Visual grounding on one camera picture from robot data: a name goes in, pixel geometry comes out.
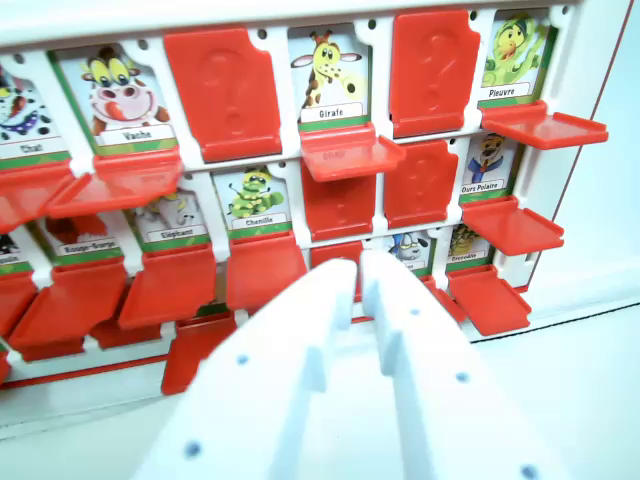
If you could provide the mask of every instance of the cartoon giraffe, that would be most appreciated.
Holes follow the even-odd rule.
[[[322,90],[327,83],[333,83],[336,79],[342,84],[342,88],[347,97],[360,99],[361,91],[364,90],[364,82],[359,75],[343,71],[338,67],[338,62],[356,62],[362,58],[358,53],[341,53],[337,43],[329,43],[331,30],[327,30],[320,36],[316,32],[311,32],[311,38],[316,42],[313,55],[303,55],[291,62],[291,68],[300,68],[312,65],[311,75],[309,75],[309,86],[305,92],[305,100],[302,108],[318,106]]]

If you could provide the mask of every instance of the white wall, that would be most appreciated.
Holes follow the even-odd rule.
[[[639,137],[634,115],[640,112],[638,45],[636,6],[594,118],[607,124],[609,141],[583,148],[555,220],[565,229],[565,246],[542,254],[531,294],[554,290],[561,297],[566,293],[561,286],[566,286],[591,289],[595,297],[640,295],[640,215],[634,193],[640,179],[634,146]],[[535,312],[542,296],[531,297]]]

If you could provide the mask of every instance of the white surface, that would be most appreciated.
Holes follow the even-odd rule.
[[[634,381],[640,374],[638,316],[640,307],[632,307],[475,345],[505,391],[581,480],[632,479],[640,469],[635,441],[640,417],[634,413],[640,403]],[[344,355],[334,358],[326,397],[312,400],[303,460],[316,478],[337,478],[336,470],[351,479],[399,476],[393,397],[377,395],[391,391],[391,380],[376,371],[372,327],[354,325],[341,339]],[[353,388],[356,375],[360,388]],[[0,442],[3,475],[12,480],[42,478],[45,472],[65,480],[130,478],[178,398]],[[362,417],[356,413],[375,421],[359,425]],[[328,454],[334,462],[326,461]]]

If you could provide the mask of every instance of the cartoon animal card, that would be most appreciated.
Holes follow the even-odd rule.
[[[195,192],[175,193],[126,212],[144,252],[198,245],[210,241]]]
[[[165,150],[177,142],[150,67],[118,44],[56,50],[53,65],[98,155]]]
[[[291,230],[286,182],[266,165],[211,175],[222,205],[229,238]]]
[[[289,30],[289,60],[299,130],[371,119],[371,49],[358,41],[353,24]]]
[[[548,15],[544,8],[496,13],[480,107],[531,103],[540,98],[557,34]]]
[[[426,232],[398,233],[382,238],[385,249],[418,277],[431,275],[435,241]]]
[[[493,252],[488,241],[466,225],[457,225],[451,236],[446,271],[488,265],[493,260]]]
[[[33,83],[0,67],[0,170],[68,158],[67,147]]]
[[[510,195],[524,146],[497,133],[471,139],[462,176],[460,204]]]
[[[20,252],[20,247],[9,235],[0,235],[0,276],[31,270],[31,265]]]
[[[30,230],[56,266],[122,256],[116,239],[97,215],[42,217],[30,224]]]

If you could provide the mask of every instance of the red plastic flip tile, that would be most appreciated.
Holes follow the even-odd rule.
[[[256,275],[256,266],[265,275]],[[231,244],[227,261],[227,306],[257,309],[307,272],[292,232]]]
[[[173,395],[184,392],[198,371],[201,360],[236,330],[233,315],[214,322],[178,329],[171,342],[169,358],[162,379],[162,393]]]
[[[404,160],[404,149],[376,137],[373,124],[300,133],[302,159],[316,182],[389,172]]]
[[[515,197],[462,205],[462,221],[505,255],[523,255],[564,244],[564,229],[542,215],[518,208]]]
[[[31,281],[31,272],[0,277],[0,337],[11,332],[36,293],[38,288]]]
[[[444,140],[403,148],[406,160],[385,175],[384,213],[389,228],[446,220],[458,156],[449,153]]]
[[[495,335],[529,326],[531,307],[493,265],[452,272],[449,289],[482,335]]]
[[[44,215],[47,203],[73,181],[68,162],[0,175],[0,233]]]
[[[482,128],[540,150],[606,142],[607,126],[564,113],[547,115],[542,100],[529,105],[482,109]]]
[[[192,318],[215,297],[211,244],[148,253],[142,263],[118,320],[124,329]]]
[[[464,322],[464,319],[467,318],[467,314],[462,310],[456,302],[453,301],[447,292],[442,290],[441,288],[436,287],[436,281],[433,277],[429,276],[426,280],[424,280],[424,286],[429,289],[429,291],[436,297],[436,300],[440,302],[440,305],[444,307],[444,309],[449,312],[449,315],[453,317],[453,319],[458,322]]]
[[[394,137],[464,125],[480,34],[467,10],[398,15],[393,26],[390,108]]]
[[[271,56],[246,28],[172,33],[164,45],[205,162],[282,151]]]
[[[49,216],[76,217],[147,205],[175,192],[182,174],[178,147],[96,157],[94,164],[95,174],[76,179],[49,203]]]
[[[314,241],[373,231],[375,175],[320,183],[303,163],[300,170],[307,224]]]
[[[7,362],[7,352],[0,353],[0,385],[9,376],[11,365]]]
[[[324,263],[333,258],[345,258],[352,260],[360,265],[360,254],[362,253],[362,242],[346,242],[338,243],[336,245],[328,245],[326,247],[317,247],[311,249],[311,268],[315,268],[321,263]],[[360,278],[356,281],[356,293],[353,299],[354,302],[360,302],[362,300],[362,288],[360,285]]]
[[[16,350],[87,335],[113,316],[127,281],[121,258],[58,267],[52,276],[9,337]]]

